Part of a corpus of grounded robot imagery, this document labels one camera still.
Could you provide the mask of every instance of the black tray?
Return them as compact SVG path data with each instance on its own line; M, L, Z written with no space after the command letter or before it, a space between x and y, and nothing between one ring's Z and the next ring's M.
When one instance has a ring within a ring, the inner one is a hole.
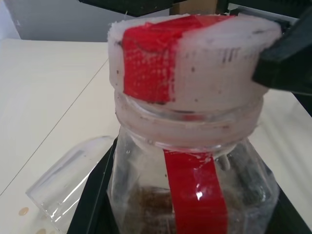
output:
M90 173L67 234L119 234L106 193L116 143ZM312 234L282 190L266 234Z

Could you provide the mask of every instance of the red tape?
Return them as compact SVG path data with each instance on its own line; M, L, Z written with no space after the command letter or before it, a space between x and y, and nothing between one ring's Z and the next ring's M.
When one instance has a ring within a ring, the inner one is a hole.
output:
M177 234L226 234L228 212L212 153L164 153Z
M207 27L228 16L187 16L147 23L124 32L124 93L147 102L174 101L176 45L186 31Z

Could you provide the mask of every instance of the table surface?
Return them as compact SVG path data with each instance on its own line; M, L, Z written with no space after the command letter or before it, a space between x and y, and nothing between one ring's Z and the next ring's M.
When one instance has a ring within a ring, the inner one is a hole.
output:
M25 191L73 146L118 135L107 58L106 43L0 42L1 233L55 232ZM311 139L296 98L269 91L250 141L310 228Z

